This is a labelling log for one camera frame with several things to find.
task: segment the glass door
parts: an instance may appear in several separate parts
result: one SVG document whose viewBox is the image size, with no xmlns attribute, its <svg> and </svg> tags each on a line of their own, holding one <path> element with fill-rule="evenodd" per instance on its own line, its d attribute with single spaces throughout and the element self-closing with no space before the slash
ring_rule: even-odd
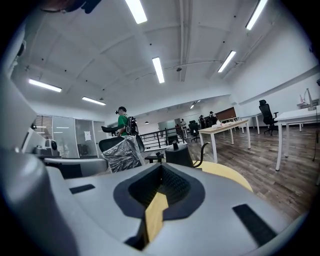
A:
<svg viewBox="0 0 320 256">
<path fill-rule="evenodd" d="M 107 138 L 107 133 L 102 130 L 101 126 L 105 126 L 105 122 L 93 121 L 95 143 L 99 156 L 102 154 L 99 148 L 99 142 Z"/>
<path fill-rule="evenodd" d="M 53 139 L 63 158 L 79 158 L 75 133 L 75 119 L 54 116 L 52 119 Z"/>
<path fill-rule="evenodd" d="M 75 119 L 75 136 L 80 158 L 98 157 L 91 120 Z"/>
<path fill-rule="evenodd" d="M 37 134 L 52 140 L 52 116 L 37 115 L 33 124 L 36 126 L 34 131 Z"/>
</svg>

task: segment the railing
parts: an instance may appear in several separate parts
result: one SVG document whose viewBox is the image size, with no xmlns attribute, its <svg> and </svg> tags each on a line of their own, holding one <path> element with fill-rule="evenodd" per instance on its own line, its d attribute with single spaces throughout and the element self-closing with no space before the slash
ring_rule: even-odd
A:
<svg viewBox="0 0 320 256">
<path fill-rule="evenodd" d="M 171 128 L 154 131 L 140 135 L 146 150 L 165 149 L 177 141 L 179 144 L 185 143 L 185 135 L 181 128 Z"/>
</svg>

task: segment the wooden floor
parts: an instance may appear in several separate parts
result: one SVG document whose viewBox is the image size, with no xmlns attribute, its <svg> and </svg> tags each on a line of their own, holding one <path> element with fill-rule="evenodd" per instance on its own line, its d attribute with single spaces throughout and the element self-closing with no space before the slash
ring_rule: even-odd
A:
<svg viewBox="0 0 320 256">
<path fill-rule="evenodd" d="M 218 163 L 239 172 L 250 183 L 253 192 L 280 210 L 290 221 L 306 212 L 318 191 L 315 185 L 320 172 L 320 146 L 317 145 L 315 161 L 316 128 L 290 127 L 289 157 L 281 159 L 280 170 L 275 171 L 278 156 L 278 132 L 264 135 L 264 127 L 250 129 L 251 149 L 247 148 L 247 134 L 238 128 L 233 130 L 234 145 L 229 131 L 215 134 Z M 283 143 L 286 129 L 283 129 Z M 203 135 L 204 142 L 211 142 Z M 201 143 L 187 140 L 193 160 L 200 159 Z M 206 146 L 204 161 L 213 162 L 211 145 Z"/>
</svg>

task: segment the person sitting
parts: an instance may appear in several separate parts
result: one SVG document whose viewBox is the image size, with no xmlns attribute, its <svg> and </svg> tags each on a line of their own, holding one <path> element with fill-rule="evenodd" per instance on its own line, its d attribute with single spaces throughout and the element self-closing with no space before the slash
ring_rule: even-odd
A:
<svg viewBox="0 0 320 256">
<path fill-rule="evenodd" d="M 118 126 L 123 125 L 123 128 L 118 130 L 117 136 L 126 136 L 128 135 L 126 132 L 126 125 L 128 124 L 129 115 L 127 114 L 127 109 L 124 106 L 120 106 L 118 108 Z"/>
</svg>

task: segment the fluorescent light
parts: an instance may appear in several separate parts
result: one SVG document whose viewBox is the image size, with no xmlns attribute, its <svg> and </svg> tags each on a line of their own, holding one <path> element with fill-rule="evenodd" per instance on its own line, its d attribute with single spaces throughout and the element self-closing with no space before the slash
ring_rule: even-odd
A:
<svg viewBox="0 0 320 256">
<path fill-rule="evenodd" d="M 29 79 L 29 84 L 32 84 L 34 86 L 40 86 L 40 87 L 43 87 L 43 88 L 46 88 L 46 89 L 49 89 L 49 90 L 52 90 L 52 91 L 55 91 L 55 92 L 58 92 L 58 93 L 60 93 L 62 91 L 62 89 L 59 88 L 59 87 L 56 87 L 56 86 L 53 86 L 53 85 L 50 85 L 50 84 L 46 84 L 44 82 L 39 82 L 39 81 L 36 81 L 36 80 L 33 80 L 33 79 Z"/>
<path fill-rule="evenodd" d="M 160 84 L 164 83 L 165 79 L 164 79 L 164 74 L 163 74 L 162 68 L 161 68 L 160 58 L 159 57 L 153 58 L 152 62 L 154 65 L 156 75 L 158 76 L 159 83 Z"/>
<path fill-rule="evenodd" d="M 245 26 L 247 30 L 251 30 L 257 19 L 259 18 L 262 10 L 265 8 L 268 0 L 260 0 L 258 5 L 256 6 L 253 15 L 251 16 L 248 24 Z"/>
<path fill-rule="evenodd" d="M 234 50 L 232 50 L 228 57 L 226 58 L 226 60 L 224 61 L 224 63 L 222 64 L 222 66 L 219 68 L 218 72 L 221 73 L 222 71 L 224 71 L 225 67 L 229 64 L 229 62 L 231 61 L 231 59 L 236 55 L 236 52 Z"/>
<path fill-rule="evenodd" d="M 146 14 L 141 5 L 140 0 L 125 0 L 125 1 L 126 1 L 126 4 L 129 6 L 129 9 L 137 24 L 147 21 Z"/>
<path fill-rule="evenodd" d="M 102 106 L 106 105 L 106 103 L 94 100 L 92 98 L 83 97 L 82 99 L 87 101 L 87 102 L 92 102 L 92 103 L 99 104 L 99 105 L 102 105 Z"/>
</svg>

